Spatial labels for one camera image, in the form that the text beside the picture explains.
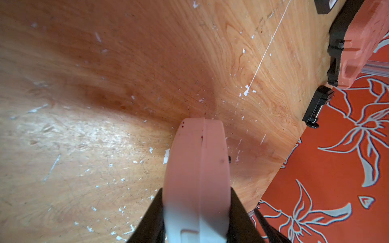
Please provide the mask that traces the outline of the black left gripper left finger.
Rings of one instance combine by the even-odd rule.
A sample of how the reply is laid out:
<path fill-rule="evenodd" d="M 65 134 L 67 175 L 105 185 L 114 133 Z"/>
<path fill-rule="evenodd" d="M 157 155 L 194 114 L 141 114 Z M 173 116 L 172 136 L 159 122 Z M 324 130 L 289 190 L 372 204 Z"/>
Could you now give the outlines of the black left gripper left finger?
<path fill-rule="evenodd" d="M 164 224 L 163 189 L 160 188 L 147 209 L 140 224 L 127 243 L 164 243 L 166 230 Z"/>

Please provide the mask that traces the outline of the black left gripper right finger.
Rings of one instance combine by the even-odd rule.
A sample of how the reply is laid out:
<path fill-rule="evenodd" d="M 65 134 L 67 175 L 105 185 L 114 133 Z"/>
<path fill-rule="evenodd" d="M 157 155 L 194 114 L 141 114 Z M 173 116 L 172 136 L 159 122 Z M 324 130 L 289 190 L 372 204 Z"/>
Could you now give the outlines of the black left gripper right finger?
<path fill-rule="evenodd" d="M 231 187 L 230 223 L 227 233 L 228 243 L 264 243 L 244 206 Z"/>

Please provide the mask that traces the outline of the white alarm clock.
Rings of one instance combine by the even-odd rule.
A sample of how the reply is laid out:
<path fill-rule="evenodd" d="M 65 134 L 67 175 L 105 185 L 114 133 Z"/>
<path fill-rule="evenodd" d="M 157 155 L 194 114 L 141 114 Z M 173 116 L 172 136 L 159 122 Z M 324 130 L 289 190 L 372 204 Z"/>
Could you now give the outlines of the white alarm clock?
<path fill-rule="evenodd" d="M 168 242 L 227 242 L 231 181 L 222 121 L 181 122 L 169 152 L 163 208 Z"/>

